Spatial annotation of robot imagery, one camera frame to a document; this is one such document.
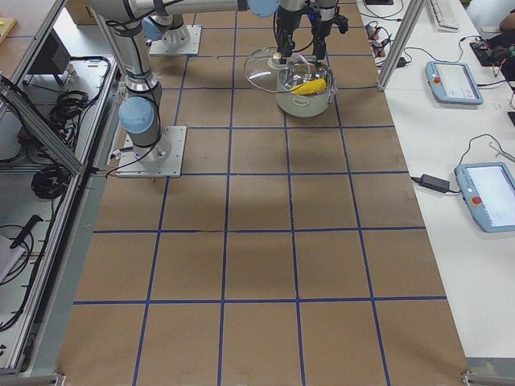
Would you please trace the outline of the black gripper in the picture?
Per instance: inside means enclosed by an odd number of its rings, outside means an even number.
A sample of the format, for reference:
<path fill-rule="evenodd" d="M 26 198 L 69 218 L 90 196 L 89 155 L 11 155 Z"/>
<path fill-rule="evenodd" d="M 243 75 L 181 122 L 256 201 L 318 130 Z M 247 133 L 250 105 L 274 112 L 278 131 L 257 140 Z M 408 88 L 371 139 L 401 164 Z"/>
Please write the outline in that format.
<path fill-rule="evenodd" d="M 310 2 L 305 0 L 280 0 L 275 13 L 274 37 L 277 42 L 278 61 L 286 62 L 294 51 L 293 34 L 307 13 Z"/>
<path fill-rule="evenodd" d="M 333 25 L 337 26 L 339 33 L 348 31 L 348 18 L 340 14 L 338 1 L 315 0 L 311 2 L 309 11 L 311 33 L 313 34 L 313 56 L 315 66 L 319 67 L 325 59 L 327 46 L 325 38 L 331 34 Z"/>

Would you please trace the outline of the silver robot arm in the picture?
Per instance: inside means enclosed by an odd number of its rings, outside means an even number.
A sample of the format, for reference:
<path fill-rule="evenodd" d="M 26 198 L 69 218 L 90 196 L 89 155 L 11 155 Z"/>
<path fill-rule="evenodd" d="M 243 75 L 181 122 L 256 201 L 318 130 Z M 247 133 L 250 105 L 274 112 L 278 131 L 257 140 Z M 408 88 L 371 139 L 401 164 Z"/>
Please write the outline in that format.
<path fill-rule="evenodd" d="M 186 25 L 186 13 L 251 11 L 261 18 L 275 16 L 276 53 L 280 64 L 293 56 L 293 34 L 306 13 L 304 1 L 156 1 L 154 9 L 143 19 L 146 37 L 152 41 L 152 55 L 196 55 L 200 47 L 201 26 Z"/>
<path fill-rule="evenodd" d="M 333 27 L 344 34 L 348 19 L 336 1 L 90 1 L 106 30 L 117 64 L 125 71 L 128 97 L 118 110 L 132 142 L 133 156 L 119 170 L 126 175 L 178 175 L 187 129 L 161 124 L 162 85 L 150 63 L 148 42 L 161 43 L 167 54 L 192 42 L 185 14 L 251 11 L 272 17 L 275 45 L 251 53 L 245 78 L 264 92 L 276 94 L 279 107 L 295 117 L 325 111 L 336 91 L 332 72 L 323 64 L 326 38 Z"/>

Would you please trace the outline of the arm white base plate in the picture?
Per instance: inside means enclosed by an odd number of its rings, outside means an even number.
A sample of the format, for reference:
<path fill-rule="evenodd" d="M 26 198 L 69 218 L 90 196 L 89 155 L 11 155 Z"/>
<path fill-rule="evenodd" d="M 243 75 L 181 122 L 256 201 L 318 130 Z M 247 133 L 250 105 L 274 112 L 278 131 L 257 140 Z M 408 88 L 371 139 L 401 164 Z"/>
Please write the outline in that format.
<path fill-rule="evenodd" d="M 182 171 L 186 143 L 186 126 L 167 126 L 155 148 L 145 157 L 147 150 L 137 146 L 121 155 L 115 175 L 120 178 L 178 178 Z"/>
<path fill-rule="evenodd" d="M 200 48 L 201 25 L 183 25 L 169 30 L 161 39 L 150 46 L 151 56 L 185 56 L 197 55 Z"/>

